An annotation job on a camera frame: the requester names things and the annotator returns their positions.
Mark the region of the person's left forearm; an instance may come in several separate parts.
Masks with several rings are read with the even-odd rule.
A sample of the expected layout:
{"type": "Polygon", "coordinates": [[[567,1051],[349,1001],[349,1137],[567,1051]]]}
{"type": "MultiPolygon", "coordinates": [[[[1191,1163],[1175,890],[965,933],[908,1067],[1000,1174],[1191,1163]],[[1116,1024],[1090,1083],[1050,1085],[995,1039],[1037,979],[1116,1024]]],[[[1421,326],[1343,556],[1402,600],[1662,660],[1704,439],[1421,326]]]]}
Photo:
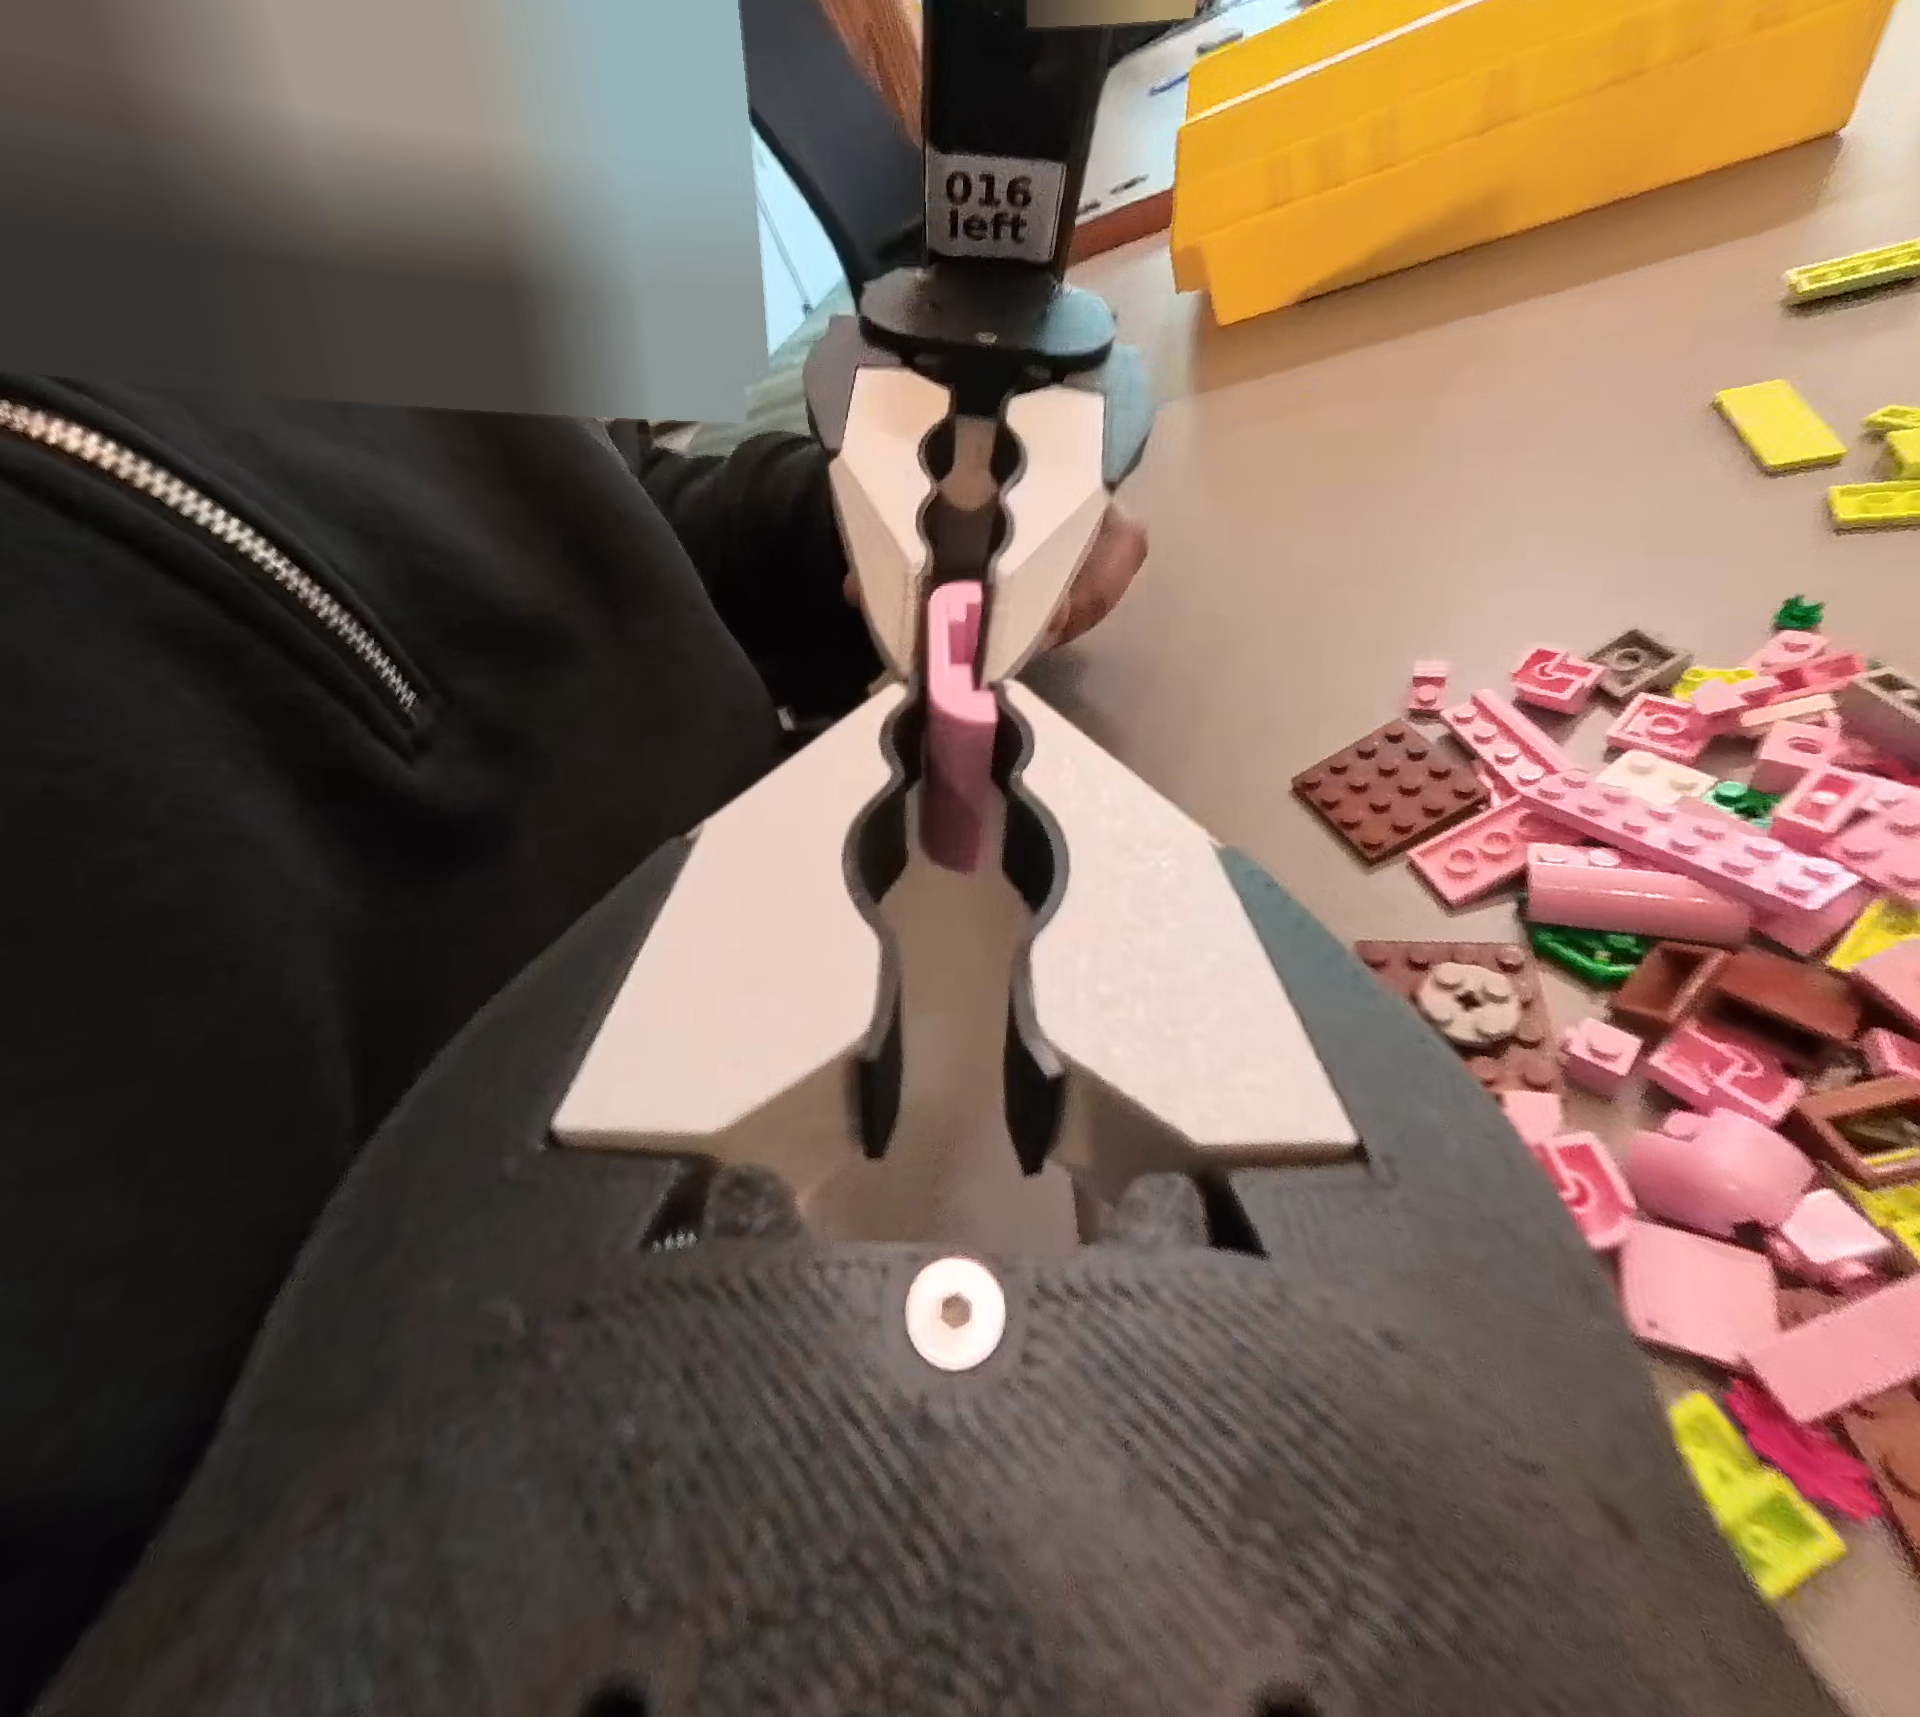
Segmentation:
{"type": "Polygon", "coordinates": [[[780,713],[848,714],[885,674],[828,479],[807,432],[763,431],[692,454],[657,425],[608,431],[703,578],[780,713]]]}

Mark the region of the grey square plate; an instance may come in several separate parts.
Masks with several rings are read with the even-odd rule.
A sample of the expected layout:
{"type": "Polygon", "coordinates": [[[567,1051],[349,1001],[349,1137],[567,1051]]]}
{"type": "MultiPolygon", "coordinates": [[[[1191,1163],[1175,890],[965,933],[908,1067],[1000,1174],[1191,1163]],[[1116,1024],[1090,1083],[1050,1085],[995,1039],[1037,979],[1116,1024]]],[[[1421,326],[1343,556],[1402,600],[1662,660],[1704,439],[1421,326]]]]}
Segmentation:
{"type": "Polygon", "coordinates": [[[1692,667],[1692,650],[1645,628],[1618,631],[1587,656],[1600,672],[1597,692],[1613,704],[1645,692],[1666,692],[1692,667]]]}

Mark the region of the lime studded plate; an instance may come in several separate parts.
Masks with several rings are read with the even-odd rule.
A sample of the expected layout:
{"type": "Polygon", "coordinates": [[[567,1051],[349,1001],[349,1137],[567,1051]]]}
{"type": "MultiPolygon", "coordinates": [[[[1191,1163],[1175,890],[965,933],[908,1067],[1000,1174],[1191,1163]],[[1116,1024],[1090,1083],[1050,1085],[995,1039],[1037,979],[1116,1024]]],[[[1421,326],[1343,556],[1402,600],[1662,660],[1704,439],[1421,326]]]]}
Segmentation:
{"type": "Polygon", "coordinates": [[[1920,243],[1899,240],[1785,270],[1785,301],[1796,310],[1854,301],[1918,283],[1920,243]]]}

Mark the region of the grey round plate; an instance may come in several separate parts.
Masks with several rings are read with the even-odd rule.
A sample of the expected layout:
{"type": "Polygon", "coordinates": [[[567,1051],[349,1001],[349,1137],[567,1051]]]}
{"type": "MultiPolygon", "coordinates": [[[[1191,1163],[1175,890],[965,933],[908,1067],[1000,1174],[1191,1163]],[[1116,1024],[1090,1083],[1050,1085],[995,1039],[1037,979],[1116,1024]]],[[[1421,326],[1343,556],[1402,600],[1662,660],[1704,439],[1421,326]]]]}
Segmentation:
{"type": "Polygon", "coordinates": [[[1413,1005],[1462,1054],[1493,1054],[1525,1026],[1525,992],[1512,976],[1457,959],[1424,976],[1413,1005]]]}

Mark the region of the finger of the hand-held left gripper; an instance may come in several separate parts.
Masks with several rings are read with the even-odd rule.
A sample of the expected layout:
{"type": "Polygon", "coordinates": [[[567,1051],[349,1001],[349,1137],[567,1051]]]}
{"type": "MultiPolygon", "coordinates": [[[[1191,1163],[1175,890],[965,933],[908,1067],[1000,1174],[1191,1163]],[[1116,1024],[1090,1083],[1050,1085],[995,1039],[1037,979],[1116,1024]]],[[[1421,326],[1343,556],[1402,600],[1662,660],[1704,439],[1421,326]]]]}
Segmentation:
{"type": "Polygon", "coordinates": [[[1102,395],[1027,390],[1009,400],[1000,422],[1016,466],[1000,488],[1000,537],[983,583],[979,672],[991,687],[1041,650],[1112,498],[1102,395]]]}
{"type": "Polygon", "coordinates": [[[927,513],[937,497],[927,444],[948,422],[947,386],[917,370],[858,370],[828,465],[836,524],[858,604],[887,669],[920,667],[935,583],[927,513]]]}

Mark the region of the person's left hand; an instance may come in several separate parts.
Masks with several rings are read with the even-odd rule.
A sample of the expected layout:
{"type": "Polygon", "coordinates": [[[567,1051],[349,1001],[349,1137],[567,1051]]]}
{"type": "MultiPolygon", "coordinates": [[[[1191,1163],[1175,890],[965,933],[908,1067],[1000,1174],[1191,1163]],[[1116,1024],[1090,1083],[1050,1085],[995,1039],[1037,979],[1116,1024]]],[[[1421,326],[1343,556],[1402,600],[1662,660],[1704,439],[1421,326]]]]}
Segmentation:
{"type": "Polygon", "coordinates": [[[1056,607],[1045,649],[1065,649],[1110,616],[1140,577],[1146,556],[1146,527],[1123,506],[1110,505],[1056,607]]]}

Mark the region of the pink rounded tile block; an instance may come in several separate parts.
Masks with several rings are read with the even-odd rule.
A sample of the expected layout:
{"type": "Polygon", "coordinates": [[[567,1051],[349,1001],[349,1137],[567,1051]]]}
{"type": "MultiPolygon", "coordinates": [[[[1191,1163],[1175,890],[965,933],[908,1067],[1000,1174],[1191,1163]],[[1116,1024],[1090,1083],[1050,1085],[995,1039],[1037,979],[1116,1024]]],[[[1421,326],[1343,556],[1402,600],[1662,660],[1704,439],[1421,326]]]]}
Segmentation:
{"type": "Polygon", "coordinates": [[[979,677],[984,590],[937,587],[925,613],[925,768],[920,831],[927,857],[952,873],[979,863],[995,786],[998,703],[979,677]]]}

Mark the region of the wide pink plate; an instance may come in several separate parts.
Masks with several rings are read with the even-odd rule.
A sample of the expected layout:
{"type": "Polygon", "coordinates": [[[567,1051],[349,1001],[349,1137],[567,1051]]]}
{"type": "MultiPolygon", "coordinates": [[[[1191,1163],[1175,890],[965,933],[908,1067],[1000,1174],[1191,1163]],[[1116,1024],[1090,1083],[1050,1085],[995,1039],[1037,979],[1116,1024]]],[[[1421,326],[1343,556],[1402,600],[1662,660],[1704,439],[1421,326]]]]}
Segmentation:
{"type": "Polygon", "coordinates": [[[1450,912],[1471,910],[1525,878],[1528,852],[1542,834],[1537,809],[1510,798],[1414,846],[1406,864],[1450,912]]]}

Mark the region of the pile of mixed toy bricks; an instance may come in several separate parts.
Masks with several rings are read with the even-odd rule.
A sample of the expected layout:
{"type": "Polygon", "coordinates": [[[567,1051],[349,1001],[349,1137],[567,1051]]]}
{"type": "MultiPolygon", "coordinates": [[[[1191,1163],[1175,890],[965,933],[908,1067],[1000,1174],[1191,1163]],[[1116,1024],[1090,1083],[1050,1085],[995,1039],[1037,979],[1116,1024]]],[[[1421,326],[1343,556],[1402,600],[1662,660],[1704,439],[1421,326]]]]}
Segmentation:
{"type": "Polygon", "coordinates": [[[1576,766],[1527,789],[1551,840],[1600,846],[1721,890],[1753,916],[1737,947],[1528,922],[1525,878],[1495,907],[1535,959],[1559,1092],[1497,1092],[1587,1246],[1630,1338],[1692,1377],[1668,1407],[1682,1465],[1746,1577],[1783,1606],[1878,1523],[1917,1562],[1917,1038],[1887,1033],[1906,958],[1826,958],[1880,902],[1829,854],[1861,813],[1912,793],[1830,765],[1801,727],[1820,791],[1771,793],[1788,840],[1718,796],[1698,766],[1750,703],[1826,660],[1814,632],[1775,632],[1756,667],[1692,696],[1598,695],[1587,652],[1527,647],[1502,687],[1417,659],[1394,718],[1442,732],[1474,691],[1517,703],[1576,766]]]}

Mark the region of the lime smooth tile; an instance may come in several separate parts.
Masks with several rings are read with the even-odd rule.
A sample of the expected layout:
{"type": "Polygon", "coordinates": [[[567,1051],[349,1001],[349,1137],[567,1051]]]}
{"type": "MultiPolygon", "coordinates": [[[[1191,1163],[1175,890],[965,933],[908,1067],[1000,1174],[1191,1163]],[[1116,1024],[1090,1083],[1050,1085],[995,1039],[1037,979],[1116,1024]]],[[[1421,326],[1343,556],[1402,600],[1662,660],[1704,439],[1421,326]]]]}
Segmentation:
{"type": "Polygon", "coordinates": [[[1835,466],[1851,449],[1788,380],[1725,388],[1713,406],[1771,477],[1835,466]]]}

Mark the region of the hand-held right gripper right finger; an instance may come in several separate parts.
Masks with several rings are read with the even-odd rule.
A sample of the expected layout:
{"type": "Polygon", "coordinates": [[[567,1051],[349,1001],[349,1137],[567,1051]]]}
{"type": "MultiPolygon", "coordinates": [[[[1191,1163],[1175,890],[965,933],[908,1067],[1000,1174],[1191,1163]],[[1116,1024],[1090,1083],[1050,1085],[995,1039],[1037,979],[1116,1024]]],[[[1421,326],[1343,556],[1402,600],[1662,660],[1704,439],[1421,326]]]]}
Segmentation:
{"type": "Polygon", "coordinates": [[[1363,1150],[1225,848],[1028,684],[1004,687],[1014,952],[1004,1121],[1021,1172],[1099,1201],[1148,1176],[1363,1150]]]}

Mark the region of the brown square studded plate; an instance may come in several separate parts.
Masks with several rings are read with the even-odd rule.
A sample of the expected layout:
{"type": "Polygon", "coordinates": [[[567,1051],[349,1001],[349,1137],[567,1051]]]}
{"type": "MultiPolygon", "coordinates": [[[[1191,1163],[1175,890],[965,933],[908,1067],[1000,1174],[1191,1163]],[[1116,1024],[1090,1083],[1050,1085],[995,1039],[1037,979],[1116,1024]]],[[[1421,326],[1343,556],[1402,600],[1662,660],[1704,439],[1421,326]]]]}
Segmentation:
{"type": "Polygon", "coordinates": [[[1348,852],[1375,867],[1493,809],[1448,732],[1393,718],[1298,773],[1291,791],[1348,852]]]}
{"type": "Polygon", "coordinates": [[[1356,962],[1419,1013],[1455,1057],[1458,1057],[1482,1090],[1551,1094],[1561,1092],[1559,1041],[1555,1039],[1542,981],[1535,959],[1515,944],[1458,942],[1458,939],[1361,939],[1352,947],[1356,962]],[[1414,1007],[1414,992],[1427,973],[1441,962],[1466,962],[1504,971],[1522,989],[1525,1024],[1517,1038],[1493,1054],[1462,1054],[1448,1044],[1414,1007]]]}

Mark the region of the long pink curved brick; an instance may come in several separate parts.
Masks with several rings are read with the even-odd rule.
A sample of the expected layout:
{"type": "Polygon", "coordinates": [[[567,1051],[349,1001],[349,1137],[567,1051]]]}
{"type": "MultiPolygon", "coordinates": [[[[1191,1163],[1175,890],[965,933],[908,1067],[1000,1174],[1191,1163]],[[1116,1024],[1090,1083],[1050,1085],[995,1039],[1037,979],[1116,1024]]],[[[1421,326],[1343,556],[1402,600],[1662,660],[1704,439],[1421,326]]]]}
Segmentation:
{"type": "Polygon", "coordinates": [[[1530,924],[1572,931],[1737,947],[1755,928],[1741,900],[1600,846],[1530,842],[1525,894],[1530,924]]]}

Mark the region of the person's black jacket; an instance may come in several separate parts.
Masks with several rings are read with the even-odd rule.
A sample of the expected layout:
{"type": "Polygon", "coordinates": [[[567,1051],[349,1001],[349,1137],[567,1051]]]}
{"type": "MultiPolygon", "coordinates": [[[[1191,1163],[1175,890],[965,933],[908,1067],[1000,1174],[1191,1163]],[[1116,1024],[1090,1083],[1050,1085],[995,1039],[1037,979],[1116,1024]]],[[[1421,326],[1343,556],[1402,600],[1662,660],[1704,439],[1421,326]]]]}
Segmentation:
{"type": "Polygon", "coordinates": [[[4,1714],[434,1054],[779,752],[594,421],[4,372],[4,1714]]]}

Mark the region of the black office chair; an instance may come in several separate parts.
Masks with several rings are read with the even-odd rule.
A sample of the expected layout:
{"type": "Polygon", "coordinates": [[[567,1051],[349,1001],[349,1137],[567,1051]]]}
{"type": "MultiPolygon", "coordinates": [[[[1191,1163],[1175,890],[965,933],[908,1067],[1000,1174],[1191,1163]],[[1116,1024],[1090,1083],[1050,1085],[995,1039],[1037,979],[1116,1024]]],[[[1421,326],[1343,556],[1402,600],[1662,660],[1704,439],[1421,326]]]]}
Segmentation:
{"type": "Polygon", "coordinates": [[[756,136],[793,178],[855,298],[925,259],[922,153],[818,0],[739,0],[756,136]]]}

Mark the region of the narrow pink plate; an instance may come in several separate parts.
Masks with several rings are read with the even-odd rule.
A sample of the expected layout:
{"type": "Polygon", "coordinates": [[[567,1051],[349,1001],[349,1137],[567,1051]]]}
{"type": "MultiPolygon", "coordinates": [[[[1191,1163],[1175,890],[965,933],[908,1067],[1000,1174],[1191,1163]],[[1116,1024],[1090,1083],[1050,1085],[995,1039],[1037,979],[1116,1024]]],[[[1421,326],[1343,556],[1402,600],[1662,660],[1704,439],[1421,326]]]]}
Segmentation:
{"type": "Polygon", "coordinates": [[[1493,688],[1441,713],[1442,729],[1461,745],[1498,800],[1512,800],[1540,781],[1576,766],[1520,707],[1493,688]]]}

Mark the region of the yellow plastic bin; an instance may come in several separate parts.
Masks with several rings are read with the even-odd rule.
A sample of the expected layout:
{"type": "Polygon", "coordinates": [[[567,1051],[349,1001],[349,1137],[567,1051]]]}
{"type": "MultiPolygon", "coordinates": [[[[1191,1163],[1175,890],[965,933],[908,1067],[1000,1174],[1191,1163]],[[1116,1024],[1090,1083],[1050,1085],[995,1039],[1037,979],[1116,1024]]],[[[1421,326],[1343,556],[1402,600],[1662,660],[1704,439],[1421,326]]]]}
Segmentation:
{"type": "Polygon", "coordinates": [[[1896,0],[1327,0],[1194,67],[1173,283],[1241,323],[1841,133],[1896,0]]]}

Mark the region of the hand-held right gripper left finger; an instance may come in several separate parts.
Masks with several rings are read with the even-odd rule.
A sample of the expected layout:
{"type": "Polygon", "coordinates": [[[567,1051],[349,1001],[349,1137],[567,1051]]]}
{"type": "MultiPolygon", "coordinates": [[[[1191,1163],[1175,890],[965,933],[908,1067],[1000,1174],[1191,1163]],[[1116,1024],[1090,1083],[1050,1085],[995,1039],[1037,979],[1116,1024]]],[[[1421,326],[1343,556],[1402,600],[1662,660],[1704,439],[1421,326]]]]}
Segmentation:
{"type": "Polygon", "coordinates": [[[851,717],[707,819],[556,1110],[573,1150],[852,1163],[901,1120],[910,691],[851,717]]]}

